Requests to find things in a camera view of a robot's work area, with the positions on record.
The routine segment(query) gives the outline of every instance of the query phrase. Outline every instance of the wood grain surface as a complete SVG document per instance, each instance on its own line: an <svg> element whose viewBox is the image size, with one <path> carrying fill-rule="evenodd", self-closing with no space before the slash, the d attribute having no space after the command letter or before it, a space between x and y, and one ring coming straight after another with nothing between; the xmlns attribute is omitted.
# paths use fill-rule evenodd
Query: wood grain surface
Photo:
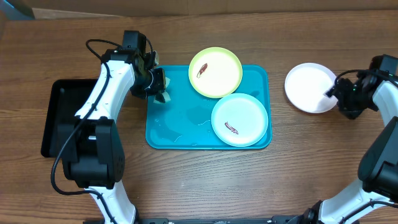
<svg viewBox="0 0 398 224"><path fill-rule="evenodd" d="M4 12L0 11L0 40L2 37L4 26L6 25L6 21L7 21L6 14Z"/></svg>
<svg viewBox="0 0 398 224"><path fill-rule="evenodd" d="M396 0L8 0L31 8L116 16L177 16L254 12L398 9Z"/></svg>
<svg viewBox="0 0 398 224"><path fill-rule="evenodd" d="M81 223L101 218L89 195L58 195L53 159L40 155L52 83L96 78L87 39L122 41L144 33L162 65L189 64L220 46L269 74L273 140L259 151L160 151L145 140L146 102L127 95L118 118L126 154L123 183L142 217L257 218L302 213L350 184L382 131L380 114L351 121L335 108L306 114L284 95L294 66L320 63L335 73L367 68L375 55L398 55L398 11L302 12L7 22L0 44L0 222ZM109 46L93 44L98 52ZM62 169L62 189L76 190ZM363 223L398 223L381 208Z"/></svg>

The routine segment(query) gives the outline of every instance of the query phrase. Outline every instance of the toy chili pepper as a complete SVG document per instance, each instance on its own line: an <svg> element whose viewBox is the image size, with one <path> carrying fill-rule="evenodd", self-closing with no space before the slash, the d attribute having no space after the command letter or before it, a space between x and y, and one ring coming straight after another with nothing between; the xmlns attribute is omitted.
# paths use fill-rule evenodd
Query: toy chili pepper
<svg viewBox="0 0 398 224"><path fill-rule="evenodd" d="M201 77L202 73L206 71L206 68L207 68L207 63L201 66L201 68L197 74L197 78Z"/></svg>
<svg viewBox="0 0 398 224"><path fill-rule="evenodd" d="M225 122L225 126L232 131L232 133L239 134L236 129L234 129L231 125L228 124L228 122Z"/></svg>

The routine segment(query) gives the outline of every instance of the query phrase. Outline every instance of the teal tray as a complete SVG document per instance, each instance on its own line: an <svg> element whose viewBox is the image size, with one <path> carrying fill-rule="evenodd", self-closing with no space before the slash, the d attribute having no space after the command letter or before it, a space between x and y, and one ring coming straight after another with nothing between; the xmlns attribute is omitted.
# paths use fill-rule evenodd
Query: teal tray
<svg viewBox="0 0 398 224"><path fill-rule="evenodd" d="M248 147L234 147L221 141L211 127L211 111L219 99L199 94L189 82L188 65L164 65L170 78L167 92L171 101L154 103L148 97L146 139L155 149L176 150L247 150L264 149L272 139L271 105L267 72L258 65L243 65L243 78L235 93L256 97L268 113L264 137Z"/></svg>

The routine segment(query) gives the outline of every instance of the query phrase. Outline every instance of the black cable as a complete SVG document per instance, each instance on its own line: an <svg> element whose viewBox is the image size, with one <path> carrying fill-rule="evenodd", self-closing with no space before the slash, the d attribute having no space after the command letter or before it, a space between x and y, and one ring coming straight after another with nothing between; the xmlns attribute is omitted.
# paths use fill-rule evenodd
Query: black cable
<svg viewBox="0 0 398 224"><path fill-rule="evenodd" d="M388 202L382 202L382 201L370 201L367 204L365 204L362 207L360 207L359 209L357 209L354 212L352 212L351 214L349 214L347 217L344 217L339 222L339 224L344 224L345 222L347 222L347 220L349 220L350 218L352 218L353 216L355 216L359 212L362 212L365 208L368 208L369 206L373 207L374 205L387 205L387 206L390 206L392 208L398 208L398 205L394 204L394 203L388 203Z"/></svg>
<svg viewBox="0 0 398 224"><path fill-rule="evenodd" d="M75 129L72 131L72 133L69 135L68 139L65 141L65 143L63 144L63 146L61 147L60 152L58 153L57 158L55 159L52 169L51 169L51 176L50 176L50 180L51 180L51 185L54 188L54 190L56 192L58 192L59 194L62 195L81 195L81 194L94 194L97 196L97 199L101 200L101 203L104 206L105 212L108 215L109 219L111 220L112 223L114 224L118 224L116 222L116 220L114 219L114 217L112 216L111 212L109 211L109 208L105 202L104 197L102 196L101 193L95 191L95 190L79 190L76 192L66 192L63 191L61 189L58 188L58 186L55 183L55 170L57 169L57 165L59 160L61 159L61 155L63 153L63 151L65 150L67 144L69 143L69 141L71 140L72 137L74 137L74 135L76 134L77 131L80 130L81 126L83 125L83 123L88 119L88 117L90 116L90 114L92 114L92 112L96 109L98 102L100 102L101 97L104 95L105 89L108 86L109 83L109 79L111 78L111 72L109 71L109 67L108 64L106 62L102 62L101 56L99 54L97 54L88 44L90 42L104 42L104 43L108 43L108 44L113 44L117 47L121 47L119 44L116 44L114 42L108 41L108 40L100 40L100 39L90 39L86 41L86 47L87 49L93 53L96 57L98 57L101 60L101 63L104 64L105 68L106 68L106 80L105 80L105 84L102 87L97 99L95 99L94 103L91 105L91 108L88 110L87 114L80 120L80 122L77 124L77 126L75 127Z"/></svg>
<svg viewBox="0 0 398 224"><path fill-rule="evenodd" d="M148 63L147 69L150 70L154 64L155 60L155 54L154 54L154 49L152 48L152 44L150 43L149 39L147 38L149 47L150 47L150 62Z"/></svg>
<svg viewBox="0 0 398 224"><path fill-rule="evenodd" d="M345 71L345 72L341 73L341 74L338 75L338 76L336 77L336 79L335 79L335 86L337 85L338 80L339 80L343 75L346 75L346 74L349 74L349 73L353 73L353 72L366 72L366 73L369 73L369 74L374 75L374 76L377 76L377 77L379 77L379 78L381 78L381 79L383 79L383 80L385 80L385 81L391 82L391 84L393 84L395 87L398 88L398 84L397 84L392 78L385 77L384 75L381 75L381 74L376 73L376 72L372 72L371 70L363 70L363 69L348 70L348 71Z"/></svg>

